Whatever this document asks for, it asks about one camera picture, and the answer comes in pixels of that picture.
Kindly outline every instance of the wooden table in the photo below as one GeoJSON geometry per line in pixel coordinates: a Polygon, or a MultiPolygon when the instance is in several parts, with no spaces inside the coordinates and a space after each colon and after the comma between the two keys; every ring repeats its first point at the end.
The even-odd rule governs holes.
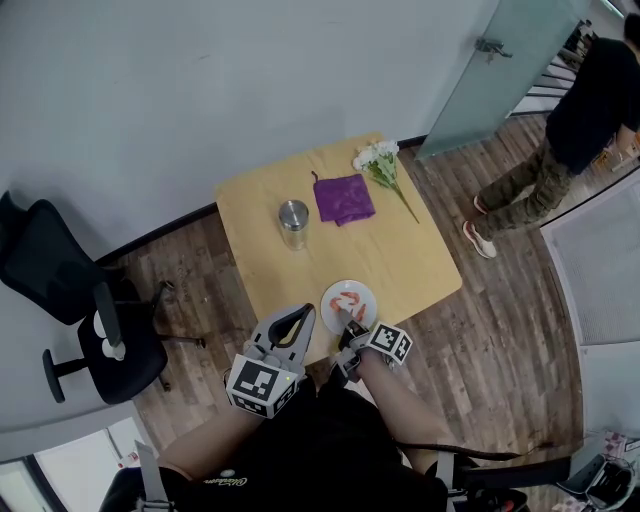
{"type": "Polygon", "coordinates": [[[338,227],[321,222],[313,194],[320,179],[350,176],[357,148],[383,140],[369,133],[291,156],[236,176],[216,188],[216,201],[238,270],[258,319],[310,302],[317,319],[305,364],[327,357],[336,336],[320,316],[325,290],[342,279],[366,284],[378,302],[378,318],[397,324],[462,285],[460,274],[420,194],[398,162],[398,184],[420,220],[396,194],[366,180],[376,214],[338,227]],[[309,207],[307,247],[288,249],[278,226],[287,199],[309,207]]]}

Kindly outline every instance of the metal cup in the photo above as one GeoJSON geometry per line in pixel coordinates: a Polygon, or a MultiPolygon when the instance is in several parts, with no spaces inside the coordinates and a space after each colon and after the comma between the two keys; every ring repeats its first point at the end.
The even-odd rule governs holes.
{"type": "Polygon", "coordinates": [[[304,248],[309,225],[307,205],[297,199],[285,201],[278,211],[278,219],[284,243],[294,251],[304,248]]]}

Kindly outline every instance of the purple napkin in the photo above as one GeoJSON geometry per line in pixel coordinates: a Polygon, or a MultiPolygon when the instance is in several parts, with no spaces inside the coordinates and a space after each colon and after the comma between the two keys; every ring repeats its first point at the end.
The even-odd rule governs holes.
{"type": "Polygon", "coordinates": [[[342,226],[354,220],[368,219],[376,213],[362,174],[332,180],[318,180],[315,172],[313,175],[316,178],[313,192],[322,222],[335,220],[342,226]]]}

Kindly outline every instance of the black shirt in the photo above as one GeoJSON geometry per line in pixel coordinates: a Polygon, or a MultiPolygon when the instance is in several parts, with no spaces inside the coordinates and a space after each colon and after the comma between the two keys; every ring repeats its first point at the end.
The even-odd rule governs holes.
{"type": "Polygon", "coordinates": [[[598,39],[549,115],[547,139],[558,161],[580,174],[622,124],[640,127],[640,65],[623,41],[598,39]]]}
{"type": "MultiPolygon", "coordinates": [[[[446,510],[444,484],[403,466],[378,410],[359,395],[313,382],[266,420],[229,462],[200,482],[160,468],[168,498],[180,512],[223,510],[232,503],[268,510],[315,509],[346,503],[418,504],[446,510]]],[[[116,475],[101,512],[130,511],[143,496],[139,469],[116,475]]]]}

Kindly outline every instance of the white shoe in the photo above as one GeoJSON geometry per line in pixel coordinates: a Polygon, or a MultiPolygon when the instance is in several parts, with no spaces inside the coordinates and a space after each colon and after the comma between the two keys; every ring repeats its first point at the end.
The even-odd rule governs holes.
{"type": "Polygon", "coordinates": [[[482,206],[482,203],[480,202],[480,198],[478,196],[475,196],[473,198],[473,206],[475,206],[476,210],[478,210],[480,213],[483,213],[485,215],[489,213],[489,210],[482,206]]]}
{"type": "Polygon", "coordinates": [[[478,254],[480,256],[489,260],[496,257],[498,253],[496,251],[495,245],[493,245],[493,242],[487,242],[484,238],[482,238],[476,231],[476,228],[473,226],[473,224],[471,224],[471,222],[466,221],[462,225],[462,232],[464,233],[464,236],[471,240],[471,243],[476,248],[476,251],[478,251],[478,254]]]}

